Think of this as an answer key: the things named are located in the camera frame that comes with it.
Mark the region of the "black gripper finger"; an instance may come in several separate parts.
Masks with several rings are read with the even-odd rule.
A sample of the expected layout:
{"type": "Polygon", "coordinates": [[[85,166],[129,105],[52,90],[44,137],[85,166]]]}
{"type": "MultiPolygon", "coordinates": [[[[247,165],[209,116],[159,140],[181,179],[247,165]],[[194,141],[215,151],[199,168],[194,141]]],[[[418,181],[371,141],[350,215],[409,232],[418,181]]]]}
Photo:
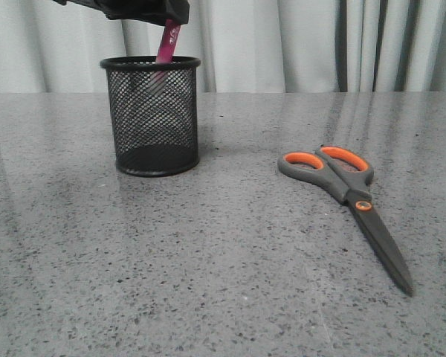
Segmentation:
{"type": "Polygon", "coordinates": [[[71,0],[102,12],[107,19],[131,19],[164,26],[168,19],[178,25],[189,21],[190,4],[185,0],[71,0]]]}

